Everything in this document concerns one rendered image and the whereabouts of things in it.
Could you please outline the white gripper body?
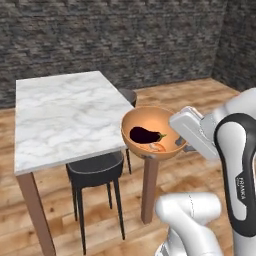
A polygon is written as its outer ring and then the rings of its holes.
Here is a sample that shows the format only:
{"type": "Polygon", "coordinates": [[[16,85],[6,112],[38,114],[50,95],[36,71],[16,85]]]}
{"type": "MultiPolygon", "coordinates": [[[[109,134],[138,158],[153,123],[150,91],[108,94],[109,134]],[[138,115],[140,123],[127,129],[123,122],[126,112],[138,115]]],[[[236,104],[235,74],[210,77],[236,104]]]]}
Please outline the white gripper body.
{"type": "Polygon", "coordinates": [[[170,117],[169,125],[207,160],[219,158],[214,143],[217,122],[212,114],[203,116],[194,107],[186,106],[170,117]]]}

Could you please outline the orange shrimp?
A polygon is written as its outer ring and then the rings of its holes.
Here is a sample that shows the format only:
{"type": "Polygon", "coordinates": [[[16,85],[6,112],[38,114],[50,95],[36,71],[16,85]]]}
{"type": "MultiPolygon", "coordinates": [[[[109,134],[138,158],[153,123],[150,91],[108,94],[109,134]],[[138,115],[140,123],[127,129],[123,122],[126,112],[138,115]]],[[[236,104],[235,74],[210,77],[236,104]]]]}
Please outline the orange shrimp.
{"type": "Polygon", "coordinates": [[[163,145],[160,143],[150,143],[149,144],[149,149],[153,152],[165,152],[166,149],[163,145]]]}

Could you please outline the dark purple eggplant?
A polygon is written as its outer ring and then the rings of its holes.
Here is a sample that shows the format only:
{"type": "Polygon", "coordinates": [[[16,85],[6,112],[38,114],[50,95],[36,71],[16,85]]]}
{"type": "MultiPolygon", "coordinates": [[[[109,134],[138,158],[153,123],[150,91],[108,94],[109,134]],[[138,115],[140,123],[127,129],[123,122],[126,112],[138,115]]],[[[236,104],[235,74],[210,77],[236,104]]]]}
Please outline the dark purple eggplant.
{"type": "Polygon", "coordinates": [[[133,127],[130,130],[130,139],[139,144],[149,144],[154,142],[160,142],[165,134],[160,132],[149,131],[143,127],[133,127]]]}

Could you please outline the orange bowl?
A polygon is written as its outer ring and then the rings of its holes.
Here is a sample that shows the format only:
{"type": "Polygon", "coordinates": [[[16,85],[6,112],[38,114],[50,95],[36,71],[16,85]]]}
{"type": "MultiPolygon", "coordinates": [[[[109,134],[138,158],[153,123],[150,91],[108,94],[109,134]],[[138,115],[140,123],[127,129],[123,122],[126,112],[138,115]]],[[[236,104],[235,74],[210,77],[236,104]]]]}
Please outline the orange bowl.
{"type": "Polygon", "coordinates": [[[121,133],[126,146],[140,158],[154,158],[166,160],[178,154],[187,142],[182,139],[177,145],[180,135],[169,126],[169,119],[173,112],[156,106],[136,107],[127,112],[121,123],[121,133]],[[148,144],[138,144],[130,139],[130,130],[140,126],[149,131],[160,132],[165,137],[159,142],[165,148],[164,152],[154,151],[148,144]]]}

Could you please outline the marble top dining table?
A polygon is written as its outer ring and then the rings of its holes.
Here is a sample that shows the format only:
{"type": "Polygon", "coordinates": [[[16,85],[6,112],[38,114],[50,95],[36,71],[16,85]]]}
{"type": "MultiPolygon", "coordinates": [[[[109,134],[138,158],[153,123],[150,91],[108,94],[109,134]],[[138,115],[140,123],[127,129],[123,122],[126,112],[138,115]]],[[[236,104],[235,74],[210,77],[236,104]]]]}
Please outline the marble top dining table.
{"type": "Polygon", "coordinates": [[[119,151],[132,105],[99,71],[16,82],[14,174],[44,256],[56,256],[34,173],[119,151]]]}

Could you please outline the black bar stool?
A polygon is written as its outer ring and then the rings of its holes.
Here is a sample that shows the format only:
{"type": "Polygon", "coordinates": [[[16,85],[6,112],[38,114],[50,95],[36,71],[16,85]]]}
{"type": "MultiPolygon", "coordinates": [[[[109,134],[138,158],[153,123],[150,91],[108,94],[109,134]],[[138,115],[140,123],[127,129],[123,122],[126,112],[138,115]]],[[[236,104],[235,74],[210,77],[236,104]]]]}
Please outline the black bar stool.
{"type": "Polygon", "coordinates": [[[122,239],[125,239],[122,204],[119,189],[119,178],[123,172],[123,163],[123,153],[121,151],[117,151],[68,163],[66,165],[67,174],[71,182],[74,217],[80,225],[83,254],[86,254],[85,223],[82,198],[82,190],[84,188],[105,185],[107,187],[109,207],[112,207],[110,183],[114,184],[122,239]]]}

